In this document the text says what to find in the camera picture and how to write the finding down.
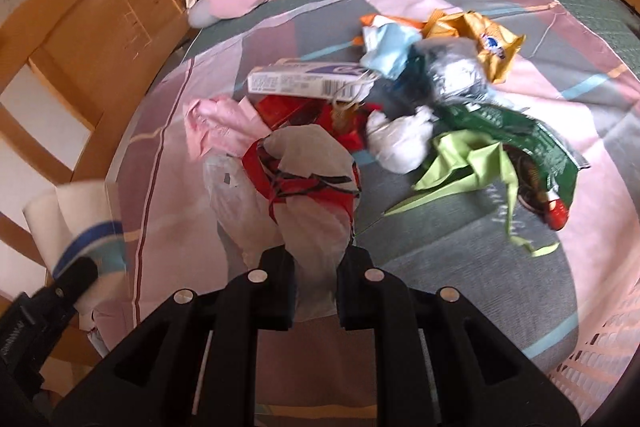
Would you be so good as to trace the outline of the striped pink grey bedsheet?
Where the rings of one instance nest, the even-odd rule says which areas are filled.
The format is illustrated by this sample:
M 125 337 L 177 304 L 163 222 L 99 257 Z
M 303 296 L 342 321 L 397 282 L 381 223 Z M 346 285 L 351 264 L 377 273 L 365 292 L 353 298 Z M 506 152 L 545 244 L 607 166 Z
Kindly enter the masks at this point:
M 506 236 L 501 183 L 385 217 L 412 183 L 359 155 L 357 244 L 422 291 L 459 288 L 582 417 L 603 404 L 639 344 L 639 72 L 556 0 L 316 1 L 186 59 L 143 103 L 119 169 L 130 293 L 99 307 L 108 347 L 171 291 L 212 291 L 242 267 L 210 207 L 202 168 L 186 155 L 183 104 L 242 94 L 253 67 L 280 58 L 355 60 L 350 40 L 361 15 L 424 20 L 439 8 L 481 12 L 526 37 L 498 95 L 559 132 L 590 167 L 562 231 L 514 211 L 514 234 L 535 247 L 560 244 L 532 257 Z

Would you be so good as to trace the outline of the red and white wrapper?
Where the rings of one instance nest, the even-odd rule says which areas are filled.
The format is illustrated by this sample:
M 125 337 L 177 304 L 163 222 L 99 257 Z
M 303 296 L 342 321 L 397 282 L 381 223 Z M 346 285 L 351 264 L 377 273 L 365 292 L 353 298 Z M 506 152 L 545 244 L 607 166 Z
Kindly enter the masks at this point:
M 361 194 L 352 154 L 318 124 L 305 124 L 257 140 L 242 165 L 294 258 L 295 320 L 335 314 L 336 271 L 352 243 Z

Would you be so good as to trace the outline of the silver foil wrapper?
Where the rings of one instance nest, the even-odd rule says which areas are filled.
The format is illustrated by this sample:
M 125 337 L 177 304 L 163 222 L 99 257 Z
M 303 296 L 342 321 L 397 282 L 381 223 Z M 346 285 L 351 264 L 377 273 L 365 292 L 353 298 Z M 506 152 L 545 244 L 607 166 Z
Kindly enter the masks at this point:
M 464 37 L 423 39 L 413 43 L 409 58 L 411 87 L 420 100 L 448 104 L 458 98 L 486 98 L 488 79 L 473 40 Z

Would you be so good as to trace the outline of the wooden bed frame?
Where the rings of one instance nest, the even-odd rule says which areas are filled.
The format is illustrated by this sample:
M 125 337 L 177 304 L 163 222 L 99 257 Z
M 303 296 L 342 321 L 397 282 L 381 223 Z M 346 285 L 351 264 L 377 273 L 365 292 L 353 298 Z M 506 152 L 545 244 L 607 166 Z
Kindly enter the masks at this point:
M 26 0 L 3 22 L 2 90 L 22 72 L 36 80 L 17 110 L 1 112 L 1 200 L 20 206 L 1 216 L 3 306 L 54 280 L 23 209 L 59 185 L 113 182 L 122 136 L 188 30 L 180 0 Z M 119 188 L 118 196 L 123 213 Z M 127 261 L 126 288 L 89 314 L 75 306 L 73 324 L 88 332 L 100 306 L 129 295 L 129 274 Z

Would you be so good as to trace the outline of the white trash bin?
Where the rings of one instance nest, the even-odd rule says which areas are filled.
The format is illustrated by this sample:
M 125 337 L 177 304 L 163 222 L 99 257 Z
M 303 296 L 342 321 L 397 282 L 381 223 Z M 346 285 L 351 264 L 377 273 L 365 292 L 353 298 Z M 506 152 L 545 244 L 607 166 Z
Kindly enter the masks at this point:
M 51 277 L 80 257 L 96 262 L 98 278 L 79 299 L 86 315 L 126 288 L 127 260 L 117 185 L 102 180 L 63 184 L 29 202 L 23 215 Z

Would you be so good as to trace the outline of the clear plastic bag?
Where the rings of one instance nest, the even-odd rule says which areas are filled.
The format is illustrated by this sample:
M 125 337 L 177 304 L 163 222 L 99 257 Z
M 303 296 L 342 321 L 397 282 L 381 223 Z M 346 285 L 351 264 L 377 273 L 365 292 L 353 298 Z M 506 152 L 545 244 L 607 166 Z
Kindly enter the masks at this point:
M 203 162 L 203 179 L 224 233 L 239 248 L 244 265 L 257 268 L 264 251 L 283 244 L 265 197 L 248 179 L 239 158 L 209 153 Z

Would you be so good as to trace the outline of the white toothpaste box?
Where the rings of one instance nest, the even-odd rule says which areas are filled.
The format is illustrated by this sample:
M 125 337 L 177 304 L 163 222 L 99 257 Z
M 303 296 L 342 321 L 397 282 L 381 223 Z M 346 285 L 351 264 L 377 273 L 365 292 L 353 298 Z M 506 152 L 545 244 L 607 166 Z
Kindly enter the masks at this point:
M 380 78 L 377 72 L 358 63 L 282 60 L 253 68 L 246 85 L 251 94 L 359 103 Z

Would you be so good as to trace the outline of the yellow snack bag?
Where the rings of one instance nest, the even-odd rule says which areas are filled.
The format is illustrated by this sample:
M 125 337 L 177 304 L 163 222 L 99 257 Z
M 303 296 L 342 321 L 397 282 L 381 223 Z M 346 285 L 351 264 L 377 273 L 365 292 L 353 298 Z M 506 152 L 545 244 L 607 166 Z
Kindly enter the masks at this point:
M 422 28 L 424 38 L 457 37 L 475 42 L 476 54 L 490 83 L 504 83 L 525 36 L 475 11 L 446 14 L 435 10 Z

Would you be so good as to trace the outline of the white crumpled tissue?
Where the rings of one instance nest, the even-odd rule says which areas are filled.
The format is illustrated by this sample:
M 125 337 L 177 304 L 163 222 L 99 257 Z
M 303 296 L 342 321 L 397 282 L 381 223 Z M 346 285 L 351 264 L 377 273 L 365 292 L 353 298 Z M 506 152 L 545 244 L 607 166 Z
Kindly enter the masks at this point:
M 426 106 L 419 106 L 413 115 L 393 120 L 374 110 L 366 124 L 367 149 L 385 170 L 406 174 L 422 165 L 433 129 L 433 113 Z

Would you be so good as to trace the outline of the red crumpled packaging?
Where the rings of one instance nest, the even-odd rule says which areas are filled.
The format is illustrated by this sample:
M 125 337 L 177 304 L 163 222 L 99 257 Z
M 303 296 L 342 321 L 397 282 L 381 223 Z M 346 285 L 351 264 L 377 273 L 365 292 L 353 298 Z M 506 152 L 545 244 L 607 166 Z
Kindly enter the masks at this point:
M 318 124 L 350 153 L 366 148 L 366 124 L 369 115 L 382 106 L 371 103 L 332 103 L 320 98 L 267 95 L 255 108 L 262 121 L 271 129 Z

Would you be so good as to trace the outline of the pink crumpled paper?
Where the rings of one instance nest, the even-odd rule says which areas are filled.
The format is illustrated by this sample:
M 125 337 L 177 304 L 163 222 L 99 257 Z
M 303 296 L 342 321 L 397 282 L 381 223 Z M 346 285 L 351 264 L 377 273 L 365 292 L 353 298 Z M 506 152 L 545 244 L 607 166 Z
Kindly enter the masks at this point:
M 183 124 L 192 160 L 212 150 L 242 157 L 254 142 L 271 133 L 248 98 L 196 98 L 183 105 Z

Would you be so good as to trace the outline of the orange and white wrapper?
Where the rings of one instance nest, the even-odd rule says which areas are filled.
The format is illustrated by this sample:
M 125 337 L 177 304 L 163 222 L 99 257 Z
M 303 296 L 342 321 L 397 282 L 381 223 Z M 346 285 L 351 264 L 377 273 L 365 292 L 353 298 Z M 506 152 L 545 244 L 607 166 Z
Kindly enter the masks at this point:
M 419 32 L 425 27 L 425 23 L 420 22 L 420 20 L 410 20 L 410 18 L 386 16 L 382 14 L 363 15 L 359 20 L 362 27 L 380 27 L 385 24 L 398 24 L 400 26 L 413 28 Z

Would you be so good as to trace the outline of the dark green snack bag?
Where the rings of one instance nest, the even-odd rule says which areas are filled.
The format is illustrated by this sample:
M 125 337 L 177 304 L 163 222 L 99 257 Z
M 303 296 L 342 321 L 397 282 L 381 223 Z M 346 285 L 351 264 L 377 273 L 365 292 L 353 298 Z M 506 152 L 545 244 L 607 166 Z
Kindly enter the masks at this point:
M 548 124 L 515 109 L 492 103 L 462 102 L 436 108 L 452 130 L 484 133 L 500 142 L 518 176 L 518 198 L 548 228 L 565 227 L 578 174 L 590 167 Z

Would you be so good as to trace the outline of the light blue face mask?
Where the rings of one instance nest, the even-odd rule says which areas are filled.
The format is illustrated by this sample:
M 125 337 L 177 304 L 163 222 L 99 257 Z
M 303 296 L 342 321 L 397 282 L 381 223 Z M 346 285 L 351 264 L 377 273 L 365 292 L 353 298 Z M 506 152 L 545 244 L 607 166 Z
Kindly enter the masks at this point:
M 389 80 L 404 71 L 410 46 L 422 39 L 422 32 L 398 24 L 363 27 L 363 56 L 360 65 Z

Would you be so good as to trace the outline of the light green paper scrap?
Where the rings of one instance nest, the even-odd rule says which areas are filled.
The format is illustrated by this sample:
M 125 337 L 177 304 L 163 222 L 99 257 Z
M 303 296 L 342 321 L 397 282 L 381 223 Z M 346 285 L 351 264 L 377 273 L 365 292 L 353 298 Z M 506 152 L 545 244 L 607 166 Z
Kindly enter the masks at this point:
M 386 210 L 385 217 L 399 215 L 448 196 L 480 191 L 499 179 L 506 187 L 504 228 L 510 242 L 526 249 L 532 257 L 544 257 L 559 248 L 559 243 L 535 247 L 528 239 L 514 234 L 518 176 L 501 142 L 486 133 L 458 130 L 436 136 L 433 147 L 435 158 L 413 185 L 413 194 Z

